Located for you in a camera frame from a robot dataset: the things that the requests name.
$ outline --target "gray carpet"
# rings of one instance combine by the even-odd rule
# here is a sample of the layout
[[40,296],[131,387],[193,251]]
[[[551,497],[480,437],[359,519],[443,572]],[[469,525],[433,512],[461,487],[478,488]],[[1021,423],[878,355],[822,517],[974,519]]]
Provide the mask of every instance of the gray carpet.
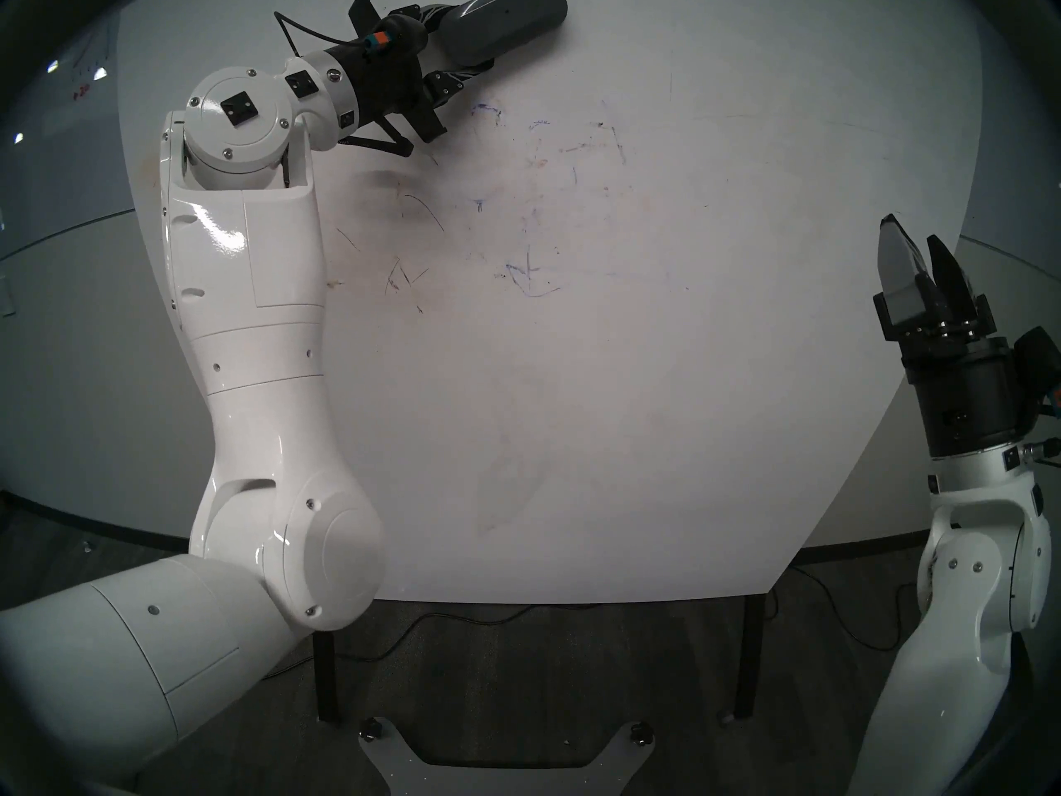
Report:
[[[0,608],[166,555],[8,511],[0,520]],[[915,578],[918,556],[806,570],[832,589],[854,633],[883,645],[894,639],[894,587]],[[893,654],[846,636],[806,577],[787,571],[777,590],[780,612],[766,625],[748,722],[716,721],[732,703],[740,599],[540,609],[499,627],[432,619],[384,661],[338,660],[341,726],[317,723],[307,663],[259,682],[127,786],[152,796],[382,796],[387,788],[356,728],[383,715],[427,761],[481,765],[585,764],[623,723],[644,719],[657,746],[626,796],[841,794]],[[494,619],[514,609],[376,602],[336,634],[336,650],[377,654],[428,610]],[[903,617],[908,634],[917,622],[911,592]],[[310,650],[307,640],[285,662]]]

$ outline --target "black cable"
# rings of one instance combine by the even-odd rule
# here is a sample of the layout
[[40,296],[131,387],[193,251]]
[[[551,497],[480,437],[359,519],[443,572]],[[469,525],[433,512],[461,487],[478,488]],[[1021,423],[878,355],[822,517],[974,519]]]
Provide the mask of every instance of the black cable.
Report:
[[[390,656],[395,651],[397,651],[401,646],[402,642],[405,641],[405,638],[413,633],[414,628],[416,628],[416,626],[420,624],[420,622],[424,622],[428,619],[452,619],[457,622],[464,622],[465,624],[482,625],[484,627],[494,627],[497,625],[506,625],[509,622],[515,622],[521,616],[529,613],[532,610],[535,610],[539,607],[547,607],[547,608],[553,608],[555,610],[591,610],[594,607],[601,607],[601,606],[599,605],[527,605],[526,607],[520,608],[511,616],[507,616],[504,619],[495,619],[493,621],[471,619],[465,616],[457,616],[456,613],[439,613],[439,612],[423,613],[414,619],[413,623],[402,631],[402,635],[399,636],[398,639],[396,639],[392,643],[392,645],[387,647],[387,650],[385,650],[379,656],[354,656],[353,654],[345,654],[345,653],[336,653],[335,656],[337,656],[340,659],[349,659],[350,661],[355,661],[355,662],[365,662],[365,663],[379,662],[383,661],[388,656]],[[291,664],[280,668],[279,670],[265,674],[264,676],[262,676],[262,681],[264,681],[265,679],[272,679],[277,676],[280,676],[281,674],[284,674],[288,671],[293,671],[295,670],[295,668],[299,668],[306,664],[306,662],[312,660],[313,656],[307,656],[302,659],[299,659],[298,661],[294,661]]]
[[274,11],[273,16],[275,16],[276,21],[280,23],[280,30],[283,31],[283,35],[288,37],[288,45],[291,46],[291,50],[294,52],[296,56],[300,56],[301,54],[295,47],[295,42],[292,40],[291,34],[288,33],[288,24],[290,24],[292,28],[297,28],[299,31],[302,31],[303,33],[308,33],[310,36],[315,36],[318,39],[324,39],[326,42],[331,42],[332,45],[345,45],[347,48],[360,48],[361,50],[365,49],[365,44],[361,39],[350,41],[349,39],[336,39],[333,36],[325,36],[323,33],[317,33],[311,28],[307,28],[305,24],[299,24],[291,17],[281,14],[279,11]]
[[860,644],[863,647],[867,647],[870,651],[876,651],[877,653],[891,653],[897,647],[899,647],[899,645],[902,643],[902,641],[903,641],[903,610],[902,610],[902,606],[900,604],[899,593],[900,593],[900,591],[902,591],[903,588],[917,587],[916,583],[914,583],[914,582],[904,582],[902,585],[899,585],[895,588],[895,641],[892,644],[888,645],[887,647],[879,647],[875,644],[870,644],[869,642],[864,642],[862,639],[859,639],[857,636],[855,636],[853,633],[851,633],[851,630],[848,628],[848,626],[843,623],[843,618],[840,616],[839,609],[836,607],[836,601],[833,599],[833,591],[831,591],[829,589],[829,586],[825,585],[824,582],[822,582],[820,578],[818,578],[814,574],[807,573],[802,568],[797,568],[796,566],[789,566],[789,567],[794,571],[796,571],[797,573],[802,573],[808,579],[812,579],[813,582],[817,583],[818,587],[820,587],[822,590],[825,591],[825,596],[829,599],[829,604],[833,608],[833,612],[836,615],[836,621],[840,623],[840,629],[843,630],[843,633],[846,633],[848,636],[850,636],[856,642],[858,642],[858,644]]
[[770,598],[773,600],[773,612],[770,613],[768,617],[766,617],[763,620],[764,622],[772,622],[775,619],[778,618],[778,613],[781,612],[781,600],[778,599],[777,587],[770,588]]

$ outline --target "metal base plate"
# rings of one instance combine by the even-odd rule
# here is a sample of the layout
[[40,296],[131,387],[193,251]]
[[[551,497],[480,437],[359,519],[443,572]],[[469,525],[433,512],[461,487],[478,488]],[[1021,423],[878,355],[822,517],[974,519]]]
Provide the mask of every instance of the metal base plate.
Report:
[[447,767],[414,754],[398,729],[382,716],[379,739],[361,749],[390,789],[390,796],[619,796],[655,742],[638,745],[627,723],[585,767]]

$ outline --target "table leg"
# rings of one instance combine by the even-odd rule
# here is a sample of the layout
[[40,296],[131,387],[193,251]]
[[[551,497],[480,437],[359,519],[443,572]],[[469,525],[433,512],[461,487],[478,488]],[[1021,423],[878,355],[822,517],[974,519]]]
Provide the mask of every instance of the table leg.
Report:
[[759,665],[763,657],[763,626],[766,623],[766,593],[744,598],[744,627],[741,631],[741,663],[736,674],[733,710],[723,711],[718,721],[725,726],[751,716],[759,687]]
[[313,631],[313,680],[317,688],[317,721],[338,724],[335,636],[330,630]]

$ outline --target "whiteboard surface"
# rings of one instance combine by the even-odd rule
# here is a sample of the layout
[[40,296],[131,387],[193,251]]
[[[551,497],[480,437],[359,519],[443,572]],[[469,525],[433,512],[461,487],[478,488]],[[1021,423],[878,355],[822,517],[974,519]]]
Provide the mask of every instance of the whiteboard surface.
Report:
[[[280,69],[273,10],[344,35],[350,1],[124,10],[157,280],[166,111],[210,69]],[[383,598],[765,591],[902,378],[871,302],[880,219],[959,231],[980,108],[962,0],[568,1],[412,158],[314,155],[325,370],[387,531]]]
[[[0,258],[133,208],[118,126],[117,48],[111,14],[56,54],[55,70],[41,67],[0,121]],[[107,75],[93,80],[101,67]]]

